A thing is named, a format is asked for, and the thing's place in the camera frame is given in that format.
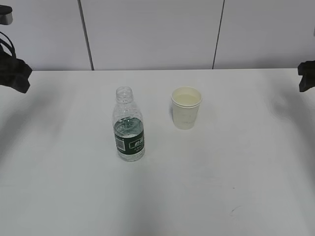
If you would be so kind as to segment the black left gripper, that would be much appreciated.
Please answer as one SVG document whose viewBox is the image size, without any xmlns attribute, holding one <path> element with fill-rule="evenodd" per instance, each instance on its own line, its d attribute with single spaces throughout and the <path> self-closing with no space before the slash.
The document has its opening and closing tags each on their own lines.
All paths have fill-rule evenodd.
<svg viewBox="0 0 315 236">
<path fill-rule="evenodd" d="M 32 69 L 21 59 L 7 58 L 0 61 L 0 85 L 26 93 L 30 88 Z"/>
</svg>

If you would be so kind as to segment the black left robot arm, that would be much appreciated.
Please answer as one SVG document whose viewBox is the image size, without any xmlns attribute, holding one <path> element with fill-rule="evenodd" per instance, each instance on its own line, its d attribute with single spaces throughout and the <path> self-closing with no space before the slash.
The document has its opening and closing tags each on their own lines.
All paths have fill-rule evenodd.
<svg viewBox="0 0 315 236">
<path fill-rule="evenodd" d="M 0 35 L 6 38 L 0 40 L 0 84 L 26 93 L 30 88 L 29 77 L 32 69 L 24 60 L 17 58 L 10 38 L 3 32 Z"/>
</svg>

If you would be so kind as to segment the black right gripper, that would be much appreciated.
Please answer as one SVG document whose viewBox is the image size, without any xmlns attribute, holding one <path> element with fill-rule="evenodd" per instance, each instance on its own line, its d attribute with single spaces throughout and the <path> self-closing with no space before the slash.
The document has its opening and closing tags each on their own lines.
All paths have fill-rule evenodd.
<svg viewBox="0 0 315 236">
<path fill-rule="evenodd" d="M 306 92 L 315 87 L 315 61 L 306 61 L 298 65 L 298 75 L 302 77 L 299 91 Z"/>
</svg>

